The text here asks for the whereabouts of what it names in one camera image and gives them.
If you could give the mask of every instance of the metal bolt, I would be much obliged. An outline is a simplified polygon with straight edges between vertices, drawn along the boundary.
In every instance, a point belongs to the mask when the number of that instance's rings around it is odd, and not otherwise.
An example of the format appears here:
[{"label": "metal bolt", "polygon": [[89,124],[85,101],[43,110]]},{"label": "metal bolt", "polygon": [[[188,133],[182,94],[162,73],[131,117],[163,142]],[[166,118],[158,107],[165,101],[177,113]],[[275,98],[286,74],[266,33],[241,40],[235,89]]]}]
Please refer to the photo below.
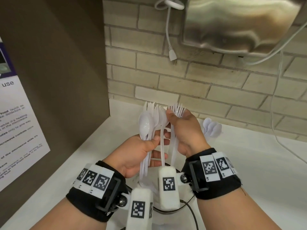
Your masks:
[{"label": "metal bolt", "polygon": [[127,204],[127,198],[125,196],[121,196],[119,200],[119,206],[124,207]]},{"label": "metal bolt", "polygon": [[188,182],[188,178],[187,178],[187,176],[186,176],[185,174],[182,174],[182,175],[180,176],[180,180],[181,180],[183,183],[187,183],[187,182]]}]

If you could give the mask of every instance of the bundle of plastic cutlery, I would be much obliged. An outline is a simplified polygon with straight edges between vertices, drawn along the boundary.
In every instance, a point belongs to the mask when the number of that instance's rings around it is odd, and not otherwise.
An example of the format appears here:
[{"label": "bundle of plastic cutlery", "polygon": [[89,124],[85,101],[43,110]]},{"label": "bundle of plastic cutlery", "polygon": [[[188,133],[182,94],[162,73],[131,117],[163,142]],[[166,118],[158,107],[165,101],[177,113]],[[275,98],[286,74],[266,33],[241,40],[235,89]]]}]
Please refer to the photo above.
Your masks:
[{"label": "bundle of plastic cutlery", "polygon": [[[182,104],[174,104],[169,106],[169,108],[175,113],[176,116],[181,117],[184,108]],[[139,130],[140,130],[140,137],[142,140],[151,140],[154,137],[154,133],[156,130],[161,130],[160,133],[160,146],[161,146],[161,161],[162,166],[165,166],[164,160],[164,135],[163,131],[164,128],[169,123],[166,118],[165,114],[165,107],[160,105],[155,105],[155,103],[146,102],[143,108],[143,112],[140,114],[139,117]],[[171,139],[170,139],[170,147],[169,147],[169,155],[171,155],[171,165],[175,163],[177,149],[178,149],[178,139],[176,139],[174,134],[174,128],[171,126]],[[141,162],[140,165],[140,180],[143,179],[144,176],[148,174],[148,165],[150,164],[151,159],[151,152],[148,152],[146,158]]]}]

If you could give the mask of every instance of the hand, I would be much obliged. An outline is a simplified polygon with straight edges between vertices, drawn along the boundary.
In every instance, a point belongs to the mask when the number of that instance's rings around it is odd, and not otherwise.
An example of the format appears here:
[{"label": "hand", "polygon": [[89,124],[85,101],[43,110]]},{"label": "hand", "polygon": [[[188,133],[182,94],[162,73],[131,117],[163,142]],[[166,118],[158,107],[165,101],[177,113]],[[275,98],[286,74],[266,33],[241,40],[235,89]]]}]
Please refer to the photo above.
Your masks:
[{"label": "hand", "polygon": [[[119,171],[125,178],[132,178],[140,171],[140,163],[152,151],[151,158],[161,159],[161,153],[154,150],[160,144],[160,131],[155,132],[152,140],[141,140],[140,135],[134,135],[122,143],[103,161]],[[149,167],[161,166],[161,161],[150,160]]]},{"label": "hand", "polygon": [[[166,110],[168,121],[174,125],[175,135],[179,139],[178,151],[190,157],[196,153],[211,148],[201,130],[197,118],[186,109],[182,118],[178,118],[171,109]],[[170,139],[170,132],[165,134]]]}]

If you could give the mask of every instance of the black wrist strap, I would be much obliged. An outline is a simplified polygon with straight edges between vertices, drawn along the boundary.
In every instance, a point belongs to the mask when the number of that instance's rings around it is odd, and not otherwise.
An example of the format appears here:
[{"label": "black wrist strap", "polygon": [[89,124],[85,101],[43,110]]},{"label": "black wrist strap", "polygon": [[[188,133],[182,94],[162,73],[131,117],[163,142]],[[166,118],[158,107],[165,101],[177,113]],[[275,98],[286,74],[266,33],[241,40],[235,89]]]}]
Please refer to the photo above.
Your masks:
[{"label": "black wrist strap", "polygon": [[200,161],[201,156],[215,153],[214,148],[204,150],[186,159],[182,172],[189,176],[192,181],[192,190],[196,198],[208,200],[223,196],[241,187],[241,180],[233,174],[223,178],[219,170],[219,181],[206,182],[203,165]]},{"label": "black wrist strap", "polygon": [[114,211],[117,210],[116,205],[119,202],[121,193],[128,194],[126,179],[117,170],[103,161],[98,161],[96,165],[114,171],[103,197],[100,199],[90,193],[85,193],[82,190],[72,187],[66,195],[66,198],[83,214],[100,222],[107,222]]}]

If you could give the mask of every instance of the forearm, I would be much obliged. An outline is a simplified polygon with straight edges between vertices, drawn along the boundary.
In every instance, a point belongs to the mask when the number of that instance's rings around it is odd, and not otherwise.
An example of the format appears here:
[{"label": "forearm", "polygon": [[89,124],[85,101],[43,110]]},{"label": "forearm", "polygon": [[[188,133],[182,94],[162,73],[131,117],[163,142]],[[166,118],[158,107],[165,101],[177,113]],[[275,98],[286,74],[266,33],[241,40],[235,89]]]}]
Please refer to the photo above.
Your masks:
[{"label": "forearm", "polygon": [[206,230],[281,230],[241,188],[197,203]]},{"label": "forearm", "polygon": [[66,198],[60,201],[31,230],[105,230],[99,222],[75,208]]}]

